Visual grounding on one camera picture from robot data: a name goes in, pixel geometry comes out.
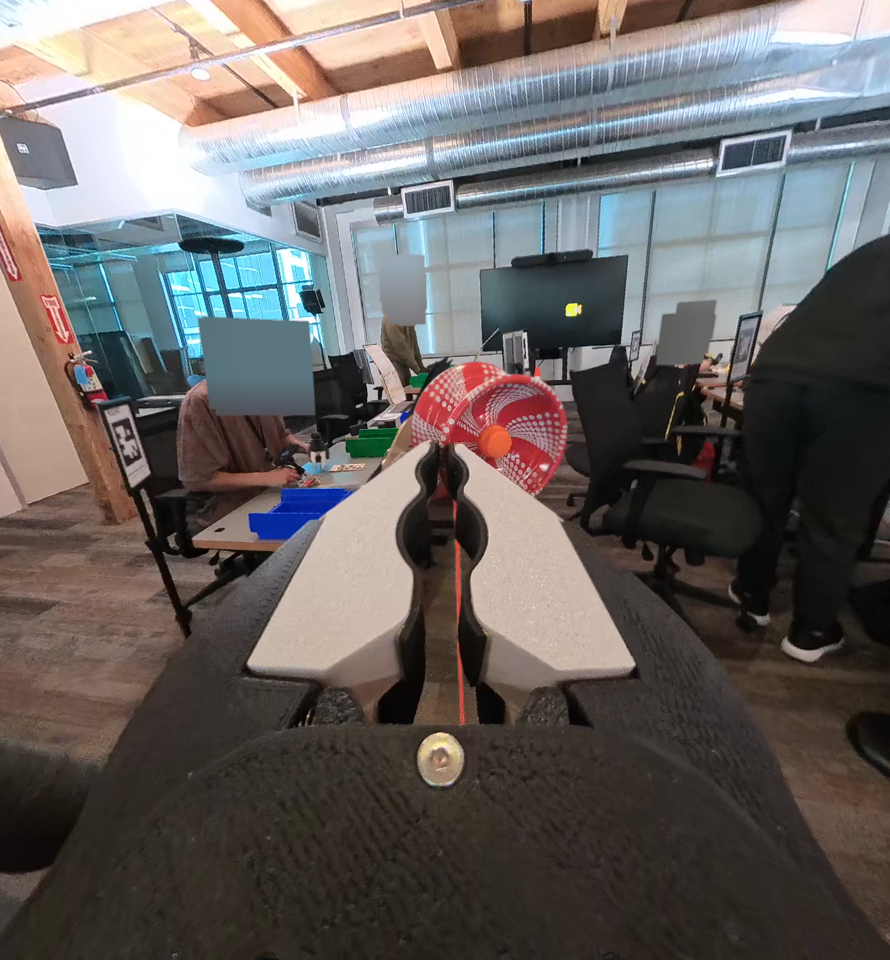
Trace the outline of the black white marker sign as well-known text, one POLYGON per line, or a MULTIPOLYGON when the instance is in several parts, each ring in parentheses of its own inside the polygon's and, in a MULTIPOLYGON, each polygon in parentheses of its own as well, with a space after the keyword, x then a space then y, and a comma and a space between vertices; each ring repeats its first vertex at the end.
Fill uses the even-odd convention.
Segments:
POLYGON ((140 491, 153 471, 132 403, 128 399, 99 400, 96 410, 106 430, 129 495, 140 491))

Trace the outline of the black office chair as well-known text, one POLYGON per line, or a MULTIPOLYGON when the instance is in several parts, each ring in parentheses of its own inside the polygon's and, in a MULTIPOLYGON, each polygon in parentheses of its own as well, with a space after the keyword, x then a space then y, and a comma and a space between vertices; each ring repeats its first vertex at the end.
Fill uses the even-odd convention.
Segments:
POLYGON ((578 370, 571 391, 589 464, 589 486, 577 516, 581 528, 620 539, 626 549, 655 546, 653 566, 637 577, 687 624, 680 595, 730 606, 725 596, 680 582, 674 553, 682 551, 691 566, 709 557, 739 558, 762 532, 755 498, 709 481, 699 468, 640 455, 645 437, 624 366, 578 370))

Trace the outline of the red fire extinguisher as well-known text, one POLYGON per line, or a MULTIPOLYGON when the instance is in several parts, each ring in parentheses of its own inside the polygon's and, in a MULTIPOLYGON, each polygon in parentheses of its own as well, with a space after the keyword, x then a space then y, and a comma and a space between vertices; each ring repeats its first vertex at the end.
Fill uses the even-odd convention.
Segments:
POLYGON ((65 372, 67 379, 86 409, 106 402, 109 397, 91 365, 91 350, 67 355, 65 372))

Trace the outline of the black wall screen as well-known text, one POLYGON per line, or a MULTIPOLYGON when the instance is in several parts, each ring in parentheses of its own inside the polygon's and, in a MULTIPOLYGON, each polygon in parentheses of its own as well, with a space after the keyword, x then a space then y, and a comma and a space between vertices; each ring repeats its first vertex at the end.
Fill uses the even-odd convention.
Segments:
POLYGON ((620 343, 627 255, 599 258, 574 250, 524 261, 479 272, 483 341, 524 331, 540 351, 620 343))

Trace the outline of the black stool chair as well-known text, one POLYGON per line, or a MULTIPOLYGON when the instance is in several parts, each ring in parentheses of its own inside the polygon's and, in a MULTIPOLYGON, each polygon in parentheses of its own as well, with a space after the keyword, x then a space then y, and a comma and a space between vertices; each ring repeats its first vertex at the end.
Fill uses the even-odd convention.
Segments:
POLYGON ((197 549, 187 528, 188 494, 178 477, 176 433, 179 409, 177 406, 144 408, 132 403, 139 433, 149 457, 153 475, 134 494, 130 494, 145 533, 145 545, 151 553, 162 577, 167 598, 184 637, 191 633, 192 607, 236 579, 248 576, 257 568, 256 554, 246 551, 228 551, 221 558, 220 550, 197 549), (183 599, 169 567, 169 559, 195 560, 208 557, 214 567, 214 577, 198 593, 183 599))

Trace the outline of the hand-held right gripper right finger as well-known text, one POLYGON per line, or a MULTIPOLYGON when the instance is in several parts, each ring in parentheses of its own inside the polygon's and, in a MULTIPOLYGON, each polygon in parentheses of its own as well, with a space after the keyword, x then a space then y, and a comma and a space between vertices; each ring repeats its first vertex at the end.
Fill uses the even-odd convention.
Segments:
POLYGON ((533 496, 465 446, 452 449, 466 680, 506 706, 535 691, 631 677, 633 655, 566 533, 533 496))

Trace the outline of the black wall speaker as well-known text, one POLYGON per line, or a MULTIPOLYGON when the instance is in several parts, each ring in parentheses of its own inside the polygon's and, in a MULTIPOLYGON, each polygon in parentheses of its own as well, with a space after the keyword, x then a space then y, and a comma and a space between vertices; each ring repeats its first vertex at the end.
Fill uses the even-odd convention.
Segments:
POLYGON ((0 137, 19 184, 41 190, 78 185, 61 130, 21 117, 0 117, 0 137))

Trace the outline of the black floor lamp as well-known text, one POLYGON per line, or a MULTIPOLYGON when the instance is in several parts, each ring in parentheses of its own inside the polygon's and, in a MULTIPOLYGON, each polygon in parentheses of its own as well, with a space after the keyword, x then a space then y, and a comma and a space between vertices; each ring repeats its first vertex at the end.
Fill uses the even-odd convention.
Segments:
POLYGON ((236 257, 242 254, 245 249, 245 244, 231 237, 190 236, 181 239, 178 245, 183 252, 189 255, 203 255, 211 259, 218 293, 222 306, 224 307, 224 316, 228 319, 233 318, 234 312, 227 284, 224 279, 221 258, 225 256, 236 257))

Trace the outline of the large blue parts bin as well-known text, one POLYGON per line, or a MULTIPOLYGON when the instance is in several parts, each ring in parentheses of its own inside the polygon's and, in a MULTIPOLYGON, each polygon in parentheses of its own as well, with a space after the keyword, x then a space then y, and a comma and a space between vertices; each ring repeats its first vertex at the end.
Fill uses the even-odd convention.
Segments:
POLYGON ((288 540, 352 493, 350 488, 338 486, 284 488, 278 505, 263 513, 249 513, 249 530, 263 541, 288 540))

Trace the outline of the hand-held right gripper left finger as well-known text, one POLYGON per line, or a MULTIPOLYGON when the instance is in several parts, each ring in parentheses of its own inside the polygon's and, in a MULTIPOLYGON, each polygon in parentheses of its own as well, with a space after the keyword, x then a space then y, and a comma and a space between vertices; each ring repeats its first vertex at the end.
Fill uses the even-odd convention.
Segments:
POLYGON ((438 472, 438 447, 421 442, 322 517, 249 655, 251 674, 343 688, 365 710, 418 707, 438 472))

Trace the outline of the grey work table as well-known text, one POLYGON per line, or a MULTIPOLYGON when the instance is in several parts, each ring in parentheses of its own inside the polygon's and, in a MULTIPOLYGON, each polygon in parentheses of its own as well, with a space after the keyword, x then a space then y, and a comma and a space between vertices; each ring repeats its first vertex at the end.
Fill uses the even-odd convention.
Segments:
POLYGON ((345 450, 345 440, 364 428, 374 427, 370 423, 364 427, 353 426, 351 434, 337 438, 330 446, 329 455, 323 465, 311 472, 304 471, 303 478, 297 484, 283 488, 271 486, 252 489, 248 499, 236 504, 234 510, 228 510, 211 525, 197 532, 191 539, 193 545, 197 549, 225 551, 269 553, 277 550, 285 540, 259 540, 249 530, 250 512, 262 513, 278 505, 281 490, 285 488, 343 487, 355 491, 376 477, 383 468, 389 466, 392 454, 401 453, 401 450, 393 444, 383 459, 351 458, 345 450))

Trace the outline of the white door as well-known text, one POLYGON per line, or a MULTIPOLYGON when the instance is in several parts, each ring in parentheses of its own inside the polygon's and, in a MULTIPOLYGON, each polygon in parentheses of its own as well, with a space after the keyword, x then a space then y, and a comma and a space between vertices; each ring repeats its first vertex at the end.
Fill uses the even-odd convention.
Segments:
POLYGON ((87 476, 0 271, 0 516, 87 476))

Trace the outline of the silver spiral air duct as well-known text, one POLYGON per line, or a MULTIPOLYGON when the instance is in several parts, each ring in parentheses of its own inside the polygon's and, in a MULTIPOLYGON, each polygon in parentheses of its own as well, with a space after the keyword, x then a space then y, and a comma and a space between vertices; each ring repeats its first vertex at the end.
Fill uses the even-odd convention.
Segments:
POLYGON ((577 113, 278 163, 245 171, 238 181, 246 202, 264 208, 674 142, 784 130, 798 122, 849 114, 872 101, 890 106, 890 53, 785 78, 597 104, 577 113))

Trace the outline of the wooden post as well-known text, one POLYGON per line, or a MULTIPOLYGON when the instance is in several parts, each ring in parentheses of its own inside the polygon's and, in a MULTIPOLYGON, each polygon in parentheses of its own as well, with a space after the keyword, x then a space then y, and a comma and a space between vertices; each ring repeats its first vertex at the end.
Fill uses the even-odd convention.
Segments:
POLYGON ((10 282, 1 268, 0 272, 76 461, 104 521, 116 525, 128 522, 137 511, 126 493, 104 428, 98 414, 85 408, 67 379, 67 355, 78 354, 81 348, 1 135, 0 221, 19 263, 22 282, 10 282))

